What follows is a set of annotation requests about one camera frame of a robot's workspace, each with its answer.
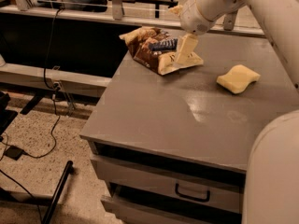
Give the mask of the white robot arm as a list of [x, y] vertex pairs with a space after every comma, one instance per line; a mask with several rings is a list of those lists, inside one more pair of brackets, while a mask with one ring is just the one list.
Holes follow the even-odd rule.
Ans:
[[[187, 0], [175, 10], [180, 26], [206, 33], [221, 16], [247, 6], [280, 61], [267, 65], [263, 83], [281, 101], [298, 92], [299, 4], [296, 0]], [[242, 224], [299, 224], [299, 111], [270, 121], [252, 145]]]

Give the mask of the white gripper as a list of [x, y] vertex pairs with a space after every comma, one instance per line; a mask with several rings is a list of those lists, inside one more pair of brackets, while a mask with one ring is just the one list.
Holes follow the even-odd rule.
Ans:
[[188, 32], [178, 38], [175, 63], [184, 64], [198, 44], [196, 35], [205, 34], [216, 23], [216, 0], [188, 0], [184, 5], [170, 7], [168, 11], [179, 16], [180, 25]]

